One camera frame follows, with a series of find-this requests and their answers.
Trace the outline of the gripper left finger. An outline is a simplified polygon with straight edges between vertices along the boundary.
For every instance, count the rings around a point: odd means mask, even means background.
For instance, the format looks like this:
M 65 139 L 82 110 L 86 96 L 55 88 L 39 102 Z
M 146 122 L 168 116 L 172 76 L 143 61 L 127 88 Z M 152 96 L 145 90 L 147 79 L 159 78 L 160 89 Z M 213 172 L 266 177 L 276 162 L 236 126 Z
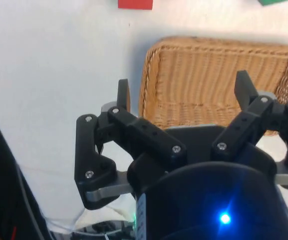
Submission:
M 133 161 L 127 171 L 118 171 L 115 161 L 102 154 L 109 142 L 131 155 Z M 118 82 L 113 106 L 99 116 L 86 114 L 76 121 L 74 180 L 88 210 L 102 208 L 124 194 L 138 199 L 165 173 L 186 162 L 183 143 L 130 112 L 126 79 Z

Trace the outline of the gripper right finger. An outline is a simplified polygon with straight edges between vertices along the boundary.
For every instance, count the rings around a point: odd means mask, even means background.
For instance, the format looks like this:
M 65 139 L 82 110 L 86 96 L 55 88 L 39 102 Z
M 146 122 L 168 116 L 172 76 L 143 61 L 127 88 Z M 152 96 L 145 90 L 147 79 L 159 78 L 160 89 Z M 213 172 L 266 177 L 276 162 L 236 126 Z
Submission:
M 282 104 L 274 95 L 259 94 L 245 70 L 237 72 L 234 93 L 241 112 L 213 142 L 211 159 L 235 162 L 246 146 L 256 145 L 266 131 L 278 132 L 288 149 L 288 102 Z M 276 184 L 288 187 L 288 150 L 273 174 Z

